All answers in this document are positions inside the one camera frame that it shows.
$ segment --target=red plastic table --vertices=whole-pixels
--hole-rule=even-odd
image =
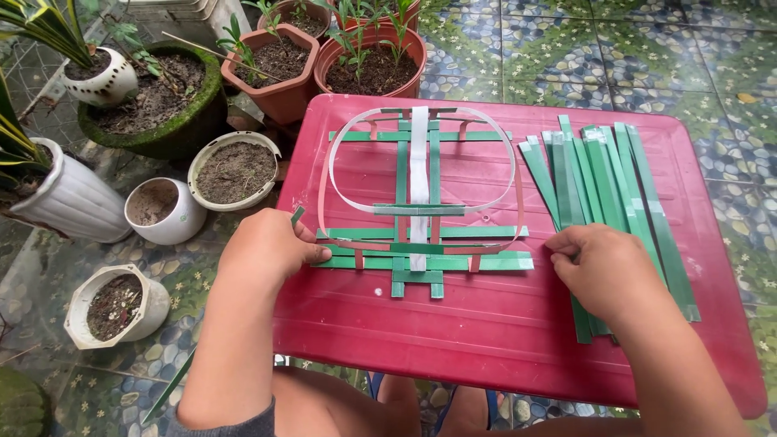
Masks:
[[[465,103],[366,96],[320,95],[308,106],[278,208],[302,205],[302,221],[318,228],[316,198],[329,131],[376,107],[467,106],[526,135],[559,130],[568,114],[578,131],[589,124],[634,124],[642,135],[657,191],[685,261],[702,322],[692,326],[713,357],[742,415],[760,416],[766,391],[731,266],[688,137],[672,117],[497,103]],[[458,124],[442,131],[458,130]],[[361,130],[367,130],[360,124]],[[480,130],[489,130],[487,126]],[[631,369],[609,337],[578,344],[570,294],[556,277],[543,243],[553,224],[525,164],[525,225],[529,237],[512,250],[530,250],[533,271],[446,273],[443,299],[429,285],[407,284],[393,299],[391,271],[304,267],[278,296],[275,352],[415,378],[592,404],[637,407]],[[335,174],[343,194],[363,204],[392,203],[395,143],[343,143]],[[496,198],[509,176],[500,143],[443,143],[444,203],[476,205]],[[327,227],[392,227],[393,219],[349,207],[327,184]],[[513,225],[515,197],[444,225]]]

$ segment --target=tiled floor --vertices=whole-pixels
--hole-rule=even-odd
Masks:
[[[754,435],[777,432],[777,7],[770,0],[421,0],[429,61],[421,97],[666,114],[683,121],[699,156],[769,388]],[[126,194],[163,163],[94,147],[83,154]],[[164,435],[172,409],[140,425],[200,333],[218,255],[238,218],[214,215],[198,236],[156,246],[68,243],[0,223],[0,311],[15,324],[0,348],[56,404],[52,435]],[[161,281],[172,310],[151,337],[79,353],[62,320],[69,293],[94,270],[136,263]],[[291,358],[366,390],[364,372]],[[424,432],[448,384],[416,382]],[[169,405],[180,398],[180,389]],[[498,429],[562,415],[636,412],[514,395]]]

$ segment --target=right hand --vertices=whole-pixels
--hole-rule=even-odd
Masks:
[[[550,260],[564,284],[607,324],[656,304],[675,306],[637,236],[592,223],[570,226],[545,245],[555,252]]]

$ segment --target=flower pot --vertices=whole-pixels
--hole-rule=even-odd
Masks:
[[[282,0],[281,2],[275,3],[273,5],[275,13],[280,13],[281,16],[288,17],[291,15],[291,13],[296,8],[298,0]],[[329,39],[328,36],[325,35],[326,31],[329,29],[329,23],[332,21],[332,15],[329,14],[329,10],[327,8],[324,8],[323,6],[315,5],[307,0],[305,0],[305,14],[311,18],[320,19],[324,22],[325,26],[323,29],[321,29],[321,32],[318,32],[316,35],[311,35],[311,37],[314,37],[317,39],[319,44],[324,44],[326,40]],[[258,30],[264,29],[264,27],[267,25],[267,17],[262,15],[259,17],[259,23],[256,24],[256,28]]]
[[[362,40],[361,46],[369,47],[380,40],[389,40],[397,43],[399,38],[393,27],[381,26],[380,29],[378,29],[378,35],[375,35],[375,32],[364,32],[364,39]],[[356,40],[352,40],[351,43],[355,45]],[[421,73],[423,73],[424,65],[427,63],[427,49],[418,33],[415,33],[412,30],[408,30],[405,33],[405,39],[402,41],[402,46],[407,47],[405,53],[413,59],[413,62],[415,62],[418,67],[418,72],[405,85],[400,86],[398,89],[384,94],[383,96],[408,97],[415,99],[418,97],[418,91],[421,85]],[[324,93],[333,94],[332,91],[329,91],[329,89],[326,88],[326,73],[329,71],[329,68],[337,62],[340,55],[344,53],[343,47],[335,40],[326,41],[326,44],[321,47],[319,57],[315,60],[313,76],[315,83]]]
[[[52,167],[37,192],[10,211],[70,237],[115,243],[130,235],[124,199],[91,170],[47,138],[30,138],[51,150]]]
[[[289,124],[301,120],[305,116],[308,102],[319,93],[313,81],[312,73],[313,64],[318,57],[320,46],[314,37],[290,24],[279,24],[277,31],[282,37],[291,38],[294,44],[297,44],[299,47],[310,50],[308,61],[305,63],[305,68],[302,70],[301,75],[275,85],[257,89],[248,86],[248,84],[235,75],[236,64],[234,62],[224,61],[224,64],[221,65],[221,74],[224,76],[224,79],[227,79],[227,82],[248,94],[251,100],[267,116],[279,124]],[[240,40],[246,43],[251,50],[254,50],[277,40],[277,37],[270,35],[266,30],[257,30],[242,35]],[[238,59],[238,55],[232,52],[227,56],[231,59]]]
[[[110,55],[110,64],[102,73],[86,80],[72,80],[62,75],[62,83],[74,98],[94,107],[115,107],[138,94],[138,77],[132,64],[121,53],[98,47]]]
[[[98,340],[89,331],[86,322],[89,305],[105,284],[122,274],[134,274],[140,280],[143,293],[140,310],[119,334],[109,340]],[[109,348],[121,341],[135,341],[147,337],[162,325],[169,310],[170,295],[165,286],[146,278],[133,264],[103,267],[73,293],[68,315],[64,319],[64,328],[79,349]]]
[[[326,0],[330,5],[337,7],[334,0]],[[410,7],[407,9],[407,12],[405,13],[405,21],[407,21],[407,29],[412,30],[413,32],[416,32],[418,30],[418,8],[420,7],[421,0],[416,0],[413,3],[410,3]],[[394,17],[399,19],[399,12],[396,12],[394,14]],[[350,29],[351,27],[355,27],[356,25],[364,25],[368,20],[367,19],[355,19],[352,16],[346,17],[345,20],[345,26],[343,25],[343,18],[335,13],[335,19],[337,20],[337,26],[340,27],[340,29]],[[378,23],[381,24],[381,28],[384,26],[394,28],[391,23],[391,19],[388,17],[383,17],[378,19]]]
[[[124,215],[143,238],[172,245],[194,236],[205,223],[207,210],[194,200],[184,182],[156,177],[132,190]]]
[[[122,135],[103,130],[92,119],[96,108],[82,103],[78,105],[78,126],[87,138],[105,147],[154,159],[190,159],[208,142],[231,130],[227,125],[227,96],[221,87],[218,59],[172,41],[149,44],[147,50],[156,55],[179,54],[196,58],[205,65],[202,88],[189,106],[156,128]]]
[[[200,194],[200,190],[197,188],[197,177],[200,176],[200,171],[202,170],[202,167],[205,164],[205,162],[208,160],[208,158],[210,158],[214,153],[216,153],[216,151],[218,151],[222,147],[225,147],[235,142],[247,142],[250,144],[254,144],[257,147],[268,148],[273,153],[273,157],[275,157],[275,176],[273,176],[273,179],[271,181],[264,184],[264,187],[262,187],[261,190],[257,191],[254,195],[249,196],[246,199],[243,199],[241,201],[231,203],[231,204],[215,204],[213,202],[207,201],[202,197],[202,195]],[[194,196],[194,200],[197,201],[198,204],[212,211],[226,212],[226,211],[237,211],[239,209],[250,208],[253,205],[256,205],[257,203],[259,203],[262,199],[264,199],[270,193],[270,190],[272,190],[273,186],[275,185],[275,179],[278,177],[278,162],[277,162],[278,158],[280,158],[280,151],[278,150],[278,147],[268,137],[262,134],[257,134],[256,132],[249,132],[249,131],[240,131],[240,132],[232,132],[231,134],[222,135],[221,137],[216,138],[211,144],[206,145],[205,148],[200,150],[200,153],[198,153],[197,156],[194,158],[194,161],[189,167],[189,174],[186,177],[189,183],[190,192],[192,196]]]

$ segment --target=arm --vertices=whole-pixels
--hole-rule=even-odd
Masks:
[[[639,238],[593,224],[564,229],[545,245],[555,252],[551,261],[559,277],[618,338],[632,367],[646,435],[748,435],[704,344]]]
[[[178,405],[188,429],[242,423],[272,401],[272,318],[285,279],[329,259],[315,235],[274,209],[244,218],[218,262],[197,354]]]

